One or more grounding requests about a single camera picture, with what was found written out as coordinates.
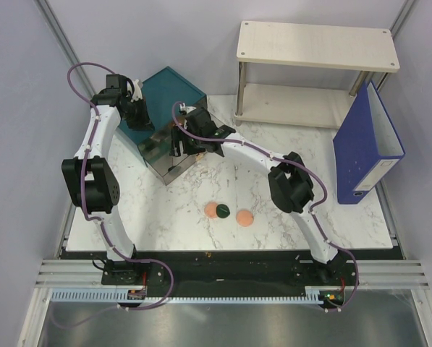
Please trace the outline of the teal drawer organizer box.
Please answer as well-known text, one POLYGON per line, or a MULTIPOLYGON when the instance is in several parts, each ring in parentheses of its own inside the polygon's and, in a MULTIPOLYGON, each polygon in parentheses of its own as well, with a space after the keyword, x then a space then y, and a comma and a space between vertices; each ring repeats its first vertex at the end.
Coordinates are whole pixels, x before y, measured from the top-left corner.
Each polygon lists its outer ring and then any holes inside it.
POLYGON ((176 102, 183 102, 188 106, 206 107, 207 95, 177 73, 171 67, 166 67, 144 81, 142 87, 146 101, 148 115, 155 126, 154 130, 132 131, 125 121, 119 125, 119 138, 136 154, 141 141, 151 136, 170 119, 171 108, 176 102))

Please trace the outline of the peach sponge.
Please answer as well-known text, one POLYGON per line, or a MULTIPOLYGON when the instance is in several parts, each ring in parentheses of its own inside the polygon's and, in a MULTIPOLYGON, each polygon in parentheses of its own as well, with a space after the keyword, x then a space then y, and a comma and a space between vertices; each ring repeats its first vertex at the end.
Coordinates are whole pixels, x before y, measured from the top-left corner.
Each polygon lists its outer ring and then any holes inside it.
POLYGON ((208 218, 214 219, 217 218, 217 207, 218 207, 218 203, 217 202, 209 202, 205 208, 204 208, 204 213, 208 218))
POLYGON ((242 227, 251 226, 254 222, 254 216, 249 210, 239 210, 236 215, 237 223, 242 227))

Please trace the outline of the dark green puff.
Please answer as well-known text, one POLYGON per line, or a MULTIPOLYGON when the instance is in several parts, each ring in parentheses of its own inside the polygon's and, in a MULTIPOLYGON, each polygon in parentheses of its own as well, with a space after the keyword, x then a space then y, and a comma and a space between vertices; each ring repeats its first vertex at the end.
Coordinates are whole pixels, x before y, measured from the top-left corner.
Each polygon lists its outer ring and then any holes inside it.
POLYGON ((180 167, 178 167, 178 166, 172 166, 172 167, 170 167, 169 169, 168 169, 168 172, 170 173, 170 172, 173 172, 173 171, 178 171, 180 169, 180 167))
POLYGON ((216 206, 216 216, 218 218, 228 218, 230 216, 231 212, 227 205, 225 204, 218 204, 216 206))

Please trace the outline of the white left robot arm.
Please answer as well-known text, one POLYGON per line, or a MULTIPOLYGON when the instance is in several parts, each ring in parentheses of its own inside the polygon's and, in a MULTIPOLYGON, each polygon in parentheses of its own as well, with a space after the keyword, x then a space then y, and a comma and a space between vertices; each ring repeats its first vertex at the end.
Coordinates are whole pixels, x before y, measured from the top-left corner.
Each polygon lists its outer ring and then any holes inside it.
POLYGON ((90 100, 90 121, 79 150, 62 162, 62 173, 72 204, 96 225, 106 246, 100 267, 105 284, 144 284, 140 263, 132 260, 135 245, 119 215, 120 187, 107 157, 120 123, 138 131, 154 128, 140 80, 121 74, 106 75, 106 86, 90 100))

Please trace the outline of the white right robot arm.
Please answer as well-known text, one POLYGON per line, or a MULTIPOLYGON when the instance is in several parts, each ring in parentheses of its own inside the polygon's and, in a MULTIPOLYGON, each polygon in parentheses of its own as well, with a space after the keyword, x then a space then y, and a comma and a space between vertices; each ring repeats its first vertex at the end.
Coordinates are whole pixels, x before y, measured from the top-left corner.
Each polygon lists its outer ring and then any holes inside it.
POLYGON ((259 147, 235 129, 217 126, 205 108, 177 102, 171 112, 174 126, 170 155, 214 153, 265 175, 272 202, 292 216, 305 237, 317 279, 329 285, 341 277, 342 252, 327 237, 313 211, 313 180, 317 176, 305 167, 299 154, 281 155, 259 147))

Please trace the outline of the beige two-tier shelf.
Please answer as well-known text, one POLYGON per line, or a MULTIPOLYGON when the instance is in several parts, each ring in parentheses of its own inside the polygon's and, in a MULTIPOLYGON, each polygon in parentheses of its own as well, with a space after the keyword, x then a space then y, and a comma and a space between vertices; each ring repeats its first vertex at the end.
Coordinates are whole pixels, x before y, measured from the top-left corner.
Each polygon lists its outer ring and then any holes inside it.
POLYGON ((357 90, 371 73, 400 65, 387 28, 244 21, 237 44, 239 79, 234 120, 338 129, 357 90), (349 89, 303 87, 299 82, 247 81, 249 65, 294 67, 309 72, 357 72, 349 89))

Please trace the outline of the blue lever arch binder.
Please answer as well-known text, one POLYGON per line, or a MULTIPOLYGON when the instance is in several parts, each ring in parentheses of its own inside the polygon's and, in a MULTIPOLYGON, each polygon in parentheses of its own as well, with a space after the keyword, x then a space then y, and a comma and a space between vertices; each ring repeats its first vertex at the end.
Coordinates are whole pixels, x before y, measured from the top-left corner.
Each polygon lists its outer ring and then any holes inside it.
POLYGON ((405 157, 405 149, 372 82, 362 85, 334 139, 337 200, 358 204, 405 157))

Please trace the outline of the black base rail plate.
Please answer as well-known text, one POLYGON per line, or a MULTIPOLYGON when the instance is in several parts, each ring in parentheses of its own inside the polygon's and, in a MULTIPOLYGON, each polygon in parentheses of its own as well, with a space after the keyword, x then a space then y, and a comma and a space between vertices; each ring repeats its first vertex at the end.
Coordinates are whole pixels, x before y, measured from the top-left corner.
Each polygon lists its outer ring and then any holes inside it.
POLYGON ((340 264, 335 270, 326 269, 311 260, 167 260, 164 265, 148 262, 108 261, 101 283, 112 286, 159 287, 184 284, 288 283, 299 286, 355 284, 355 266, 340 264))

